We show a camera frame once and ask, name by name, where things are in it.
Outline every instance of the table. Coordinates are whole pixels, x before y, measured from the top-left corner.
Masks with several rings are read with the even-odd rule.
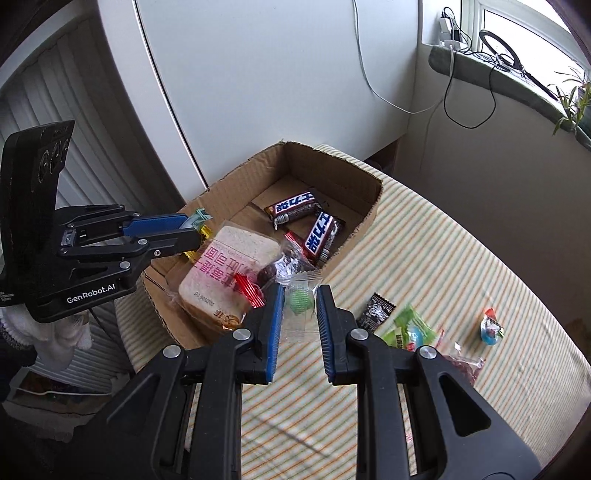
[[[399,307],[411,303],[446,339],[459,342],[463,354],[486,358],[475,388],[545,466],[591,401],[591,367],[583,354],[540,299],[452,218],[367,164],[327,145],[318,149],[384,182],[374,224],[324,281],[337,306],[358,316],[377,291]],[[488,307],[506,332],[494,347],[479,339]],[[116,302],[116,311],[136,370],[173,341],[141,282]],[[411,438],[404,405],[403,412]],[[275,381],[244,386],[243,478],[354,478],[356,415],[356,388],[327,382],[319,340],[282,343]],[[414,468],[412,445],[409,459]]]

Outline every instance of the white cable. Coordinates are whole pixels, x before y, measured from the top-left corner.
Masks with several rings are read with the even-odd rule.
[[[24,388],[17,387],[15,390],[20,390],[21,392],[30,393],[31,395],[38,395],[42,397],[43,395],[49,395],[53,393],[55,395],[73,395],[75,397],[106,397],[111,396],[111,393],[76,393],[76,392],[57,392],[55,390],[48,390],[46,392],[32,392],[31,390],[25,390]]]
[[[376,97],[382,99],[387,104],[392,105],[394,108],[397,108],[398,110],[401,110],[404,113],[408,113],[409,115],[416,115],[418,113],[427,112],[431,108],[434,108],[434,107],[438,106],[439,104],[441,104],[441,102],[443,101],[443,99],[445,97],[445,91],[443,92],[443,95],[441,96],[441,99],[439,99],[437,102],[435,102],[434,104],[432,104],[429,108],[425,108],[425,110],[419,110],[418,112],[409,112],[408,110],[405,110],[404,108],[399,107],[398,105],[394,105],[389,100],[386,100],[384,97],[382,97],[378,92],[376,92],[374,90],[374,88],[371,86],[371,83],[369,82],[367,72],[365,71],[365,65],[363,63],[363,54],[361,53],[361,42],[359,41],[359,12],[357,10],[357,0],[353,0],[353,14],[355,16],[355,39],[357,40],[357,52],[359,53],[359,63],[361,64],[361,72],[363,73],[363,78],[365,79],[365,83],[367,83],[367,85],[368,85],[369,89],[371,90],[371,92]],[[452,62],[451,62],[451,66],[450,66],[450,69],[449,69],[449,76],[451,78],[451,76],[453,74],[453,62],[454,62],[453,49],[450,49],[450,56],[452,57]]]

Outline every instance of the red candy wrapper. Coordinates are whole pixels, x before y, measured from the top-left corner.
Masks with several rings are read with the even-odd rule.
[[[251,282],[246,275],[241,275],[240,273],[234,274],[234,280],[236,280],[238,291],[246,297],[248,303],[250,303],[253,308],[256,309],[265,306],[262,291],[258,285]]]
[[[314,258],[314,255],[310,253],[310,251],[307,248],[304,247],[304,239],[300,237],[297,233],[288,230],[285,234],[285,239],[289,241],[294,246],[294,248],[297,249],[298,252],[301,252],[310,263],[315,262],[316,259]]]

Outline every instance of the cardboard flap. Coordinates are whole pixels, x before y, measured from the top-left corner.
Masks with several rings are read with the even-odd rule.
[[[328,153],[294,142],[285,144],[291,174],[365,217],[382,192],[371,173]]]

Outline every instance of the chocolate bar wrapper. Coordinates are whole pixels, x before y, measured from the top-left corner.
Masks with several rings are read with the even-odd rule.
[[[265,207],[265,213],[273,222],[275,230],[277,230],[279,225],[312,215],[318,209],[320,209],[320,204],[316,201],[314,195],[310,192],[304,192]]]
[[[322,266],[330,257],[330,247],[345,223],[320,211],[308,237],[304,241],[304,253],[313,265]]]

